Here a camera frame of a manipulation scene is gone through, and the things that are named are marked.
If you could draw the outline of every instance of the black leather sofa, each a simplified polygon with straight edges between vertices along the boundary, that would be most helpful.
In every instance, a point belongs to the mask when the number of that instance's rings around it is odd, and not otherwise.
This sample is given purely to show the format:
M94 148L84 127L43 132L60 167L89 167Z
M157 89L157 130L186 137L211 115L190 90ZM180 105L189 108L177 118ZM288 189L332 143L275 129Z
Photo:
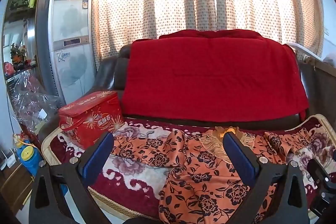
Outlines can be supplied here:
M120 49L118 56L108 57L102 60L93 87L88 93L97 90L116 90L119 100L121 100L126 86L127 67L131 49L132 44L126 45ZM301 80L310 103L310 107L307 110L307 116L322 114L328 119L333 128L336 129L336 77L312 64L298 62L298 66L301 71ZM268 121L227 123L186 121L158 117L143 117L139 115L128 115L128 117L202 127L238 126L250 130L286 130L301 123L299 115L292 115ZM57 115L52 120L45 123L38 134L39 140L42 142L47 135L58 127L58 123L59 118Z

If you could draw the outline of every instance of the tile floor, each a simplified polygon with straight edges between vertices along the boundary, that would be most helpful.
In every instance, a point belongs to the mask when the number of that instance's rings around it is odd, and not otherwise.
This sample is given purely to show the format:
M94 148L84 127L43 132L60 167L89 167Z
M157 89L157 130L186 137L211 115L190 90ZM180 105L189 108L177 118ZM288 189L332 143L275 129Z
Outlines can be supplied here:
M65 195L65 199L68 203L68 206L70 208L70 211L72 213L72 216L75 221L77 221L79 224L85 224L82 216L79 214L79 211L75 205L74 200L72 199L69 191ZM25 206L22 208L22 210L19 210L18 213L16 214L16 218L21 222L21 224L28 224L28 215L29 215L29 203L30 203L30 198L25 204ZM107 218L111 221L113 224L122 224L124 220L119 219L108 212L102 210L103 213L107 216Z

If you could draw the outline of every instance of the red blanket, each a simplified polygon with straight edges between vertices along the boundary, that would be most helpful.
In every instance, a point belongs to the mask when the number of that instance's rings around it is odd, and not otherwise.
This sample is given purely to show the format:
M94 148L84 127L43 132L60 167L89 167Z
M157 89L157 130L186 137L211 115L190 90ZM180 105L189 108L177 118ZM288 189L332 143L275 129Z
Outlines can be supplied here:
M247 122L303 112L293 50L248 30L184 30L135 41L123 113Z

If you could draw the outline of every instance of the orange dress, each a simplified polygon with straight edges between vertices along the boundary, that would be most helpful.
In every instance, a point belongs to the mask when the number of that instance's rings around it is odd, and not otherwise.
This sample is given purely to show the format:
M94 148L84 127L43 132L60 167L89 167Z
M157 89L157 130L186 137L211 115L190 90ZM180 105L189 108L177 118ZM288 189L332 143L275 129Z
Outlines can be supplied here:
M212 136L189 136L172 131L166 140L115 137L113 154L143 162L149 166L171 167L160 191L159 215L164 223L225 223L241 204L249 187L244 185L235 168L202 144L200 139ZM257 157L265 156L282 164L289 151L306 146L310 134L306 130L293 135L253 136L251 146ZM255 222L262 220L275 187L268 191Z

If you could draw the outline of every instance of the silver screw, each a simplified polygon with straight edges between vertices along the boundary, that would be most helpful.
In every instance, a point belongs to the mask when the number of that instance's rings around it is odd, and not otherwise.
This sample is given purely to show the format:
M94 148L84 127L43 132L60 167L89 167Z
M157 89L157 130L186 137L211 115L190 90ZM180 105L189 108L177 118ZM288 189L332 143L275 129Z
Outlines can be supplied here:
M291 160L291 166L293 166L293 167L297 167L297 162L294 161L294 160Z
M262 164L266 164L268 162L268 159L266 157L260 157L259 158L259 161L262 163Z
M71 164L75 164L76 162L78 162L78 158L77 157L72 157L70 160Z
M43 166L45 166L45 164L46 164L46 161L45 160L41 160L39 162L39 167L43 167Z

